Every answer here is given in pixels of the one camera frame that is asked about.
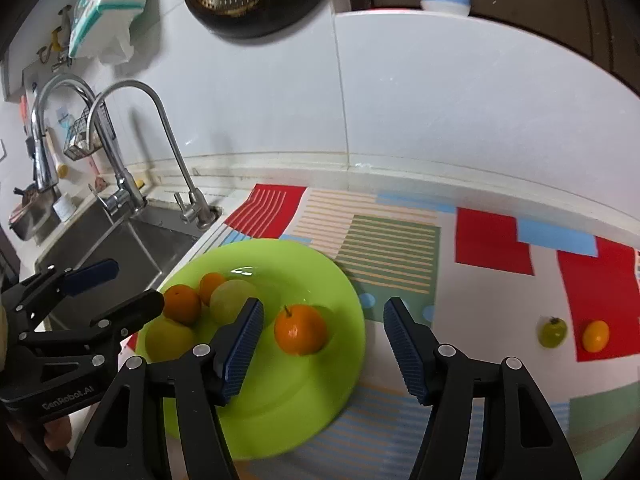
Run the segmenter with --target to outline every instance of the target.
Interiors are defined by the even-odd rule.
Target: green plate
[[[240,394],[218,408],[220,424],[235,460],[265,458],[299,446],[338,415],[358,377],[365,351],[360,301],[342,271],[326,256],[290,240],[254,239],[227,244],[179,270],[162,292],[177,283],[197,290],[207,272],[253,283],[264,304],[265,328]],[[306,303],[320,310],[330,339],[317,354],[285,354],[273,336],[284,304]],[[136,351],[145,359],[145,325]],[[208,309],[198,321],[198,342],[217,330]],[[164,424],[180,438],[175,399],[164,401]]]

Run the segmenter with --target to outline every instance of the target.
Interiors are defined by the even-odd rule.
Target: white tile wall
[[[183,0],[146,0],[145,11],[131,23],[129,33],[135,42],[155,25],[170,10],[183,3]]]
[[[22,86],[22,69],[36,61],[36,52],[51,41],[51,31],[60,25],[58,11],[77,0],[39,0],[29,13],[9,46],[6,61],[9,72],[9,92]]]
[[[184,156],[325,152],[346,159],[329,2],[286,31],[244,42],[212,34],[178,4],[134,47],[128,63],[108,69],[110,77],[140,79],[156,90]],[[122,120],[128,163],[172,157],[147,96],[121,89],[108,103]]]
[[[335,28],[360,163],[485,170],[640,218],[640,100],[588,60],[505,25],[419,11],[339,14]]]

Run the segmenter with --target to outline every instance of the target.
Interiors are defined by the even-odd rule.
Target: colorful tablecloth
[[[367,320],[367,357],[344,411],[318,436],[268,460],[239,463],[244,480],[408,478],[430,415],[407,394],[382,330],[400,296],[415,320],[473,358],[527,365],[568,437],[585,480],[603,478],[640,426],[638,252],[528,219],[421,196],[258,185],[202,248],[248,238],[296,240],[347,274]],[[566,319],[554,350],[536,339],[545,316]],[[582,349],[586,322],[605,320],[600,354]],[[474,403],[463,479],[482,436]]]

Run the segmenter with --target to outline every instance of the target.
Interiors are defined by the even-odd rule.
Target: stainless steel sink
[[[149,205],[135,218],[112,220],[94,203],[36,266],[38,270],[50,265],[75,269],[112,258],[120,272],[109,283],[65,298],[49,316],[52,327],[87,326],[117,304],[158,286],[202,235],[194,224],[185,225],[179,215],[179,211]]]

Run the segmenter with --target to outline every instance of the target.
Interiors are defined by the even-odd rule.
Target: chrome faucet
[[[189,200],[191,204],[188,206],[185,206],[184,202],[182,201],[182,197],[180,196],[180,193],[178,192],[174,193],[175,200],[178,203],[178,206],[180,206],[180,209],[182,211],[180,218],[182,218],[182,220],[185,223],[193,222],[197,218],[198,222],[196,225],[198,226],[199,229],[205,230],[209,228],[213,224],[213,222],[216,221],[216,216],[214,215],[213,211],[210,209],[209,204],[207,204],[207,200],[204,198],[204,195],[201,192],[201,190],[195,187],[193,180],[191,179],[191,175],[187,170],[187,166],[184,163],[184,159],[182,158],[182,154],[180,153],[180,148],[178,147],[178,143],[175,140],[174,131],[171,129],[171,125],[169,124],[169,119],[167,118],[166,112],[164,111],[164,106],[162,105],[162,101],[160,100],[160,97],[158,96],[158,94],[151,88],[151,86],[146,85],[143,82],[136,81],[135,79],[127,79],[127,80],[118,81],[117,83],[112,84],[104,92],[98,95],[97,99],[94,101],[93,105],[91,106],[91,109],[89,110],[89,116],[87,117],[87,121],[86,121],[86,142],[87,142],[87,145],[89,146],[89,149],[91,149],[91,136],[89,132],[92,130],[92,124],[95,121],[96,115],[98,115],[97,113],[98,107],[100,106],[100,104],[104,102],[104,100],[111,93],[115,92],[119,88],[126,88],[126,87],[138,88],[139,90],[142,90],[149,97],[151,97],[151,100],[156,105],[156,110],[160,115],[160,120],[162,122],[162,126],[164,127],[164,132],[166,133],[166,138],[169,140],[169,145],[171,146],[171,149],[174,152],[175,160],[178,162],[178,167],[180,167],[182,176],[184,177],[187,183],[187,186],[189,187]],[[98,129],[98,134],[100,135],[100,139],[102,140],[102,145],[104,146],[105,151],[107,151],[108,146],[110,146],[110,144],[106,142],[107,139],[102,138],[102,134],[100,133],[99,129]],[[122,167],[124,167],[119,157],[118,157],[118,161],[120,162]],[[133,187],[137,191],[138,188],[133,182],[133,179],[131,179],[131,182],[133,184]]]
[[[44,108],[51,92],[61,86],[66,86],[75,90],[85,102],[86,106],[91,108],[91,110],[94,109],[92,105],[96,101],[95,94],[87,82],[74,74],[58,74],[53,76],[36,95],[36,99],[33,104],[33,111],[31,112],[31,135],[33,136],[35,144],[34,164],[36,184],[38,186],[38,191],[40,192],[43,192],[58,183],[58,176],[56,171],[52,169],[50,158],[47,157],[44,145]],[[142,196],[142,193],[140,193],[140,190],[136,186],[133,176],[124,166],[117,150],[117,146],[114,143],[113,136],[111,135],[112,132],[105,129],[99,119],[95,125],[95,129],[102,141],[104,152],[106,153],[111,167],[116,174],[116,182],[118,184],[118,190],[113,195],[102,201],[105,209],[110,214],[113,214],[119,207],[128,204],[134,212],[141,210],[146,205],[146,199]],[[89,124],[87,124],[86,130],[87,137],[90,139],[88,133],[92,128]]]

